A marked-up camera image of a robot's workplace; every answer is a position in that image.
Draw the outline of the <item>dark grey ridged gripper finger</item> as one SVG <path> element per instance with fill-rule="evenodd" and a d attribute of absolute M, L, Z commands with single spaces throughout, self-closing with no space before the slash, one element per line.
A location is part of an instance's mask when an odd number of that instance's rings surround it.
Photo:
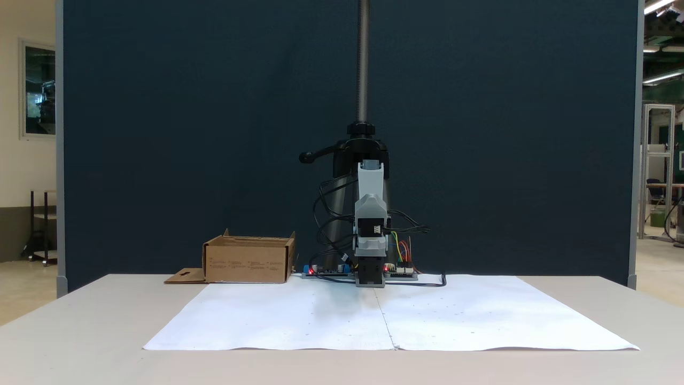
<path fill-rule="evenodd" d="M 359 258 L 356 268 L 356 286 L 384 288 L 384 268 L 383 258 Z"/>

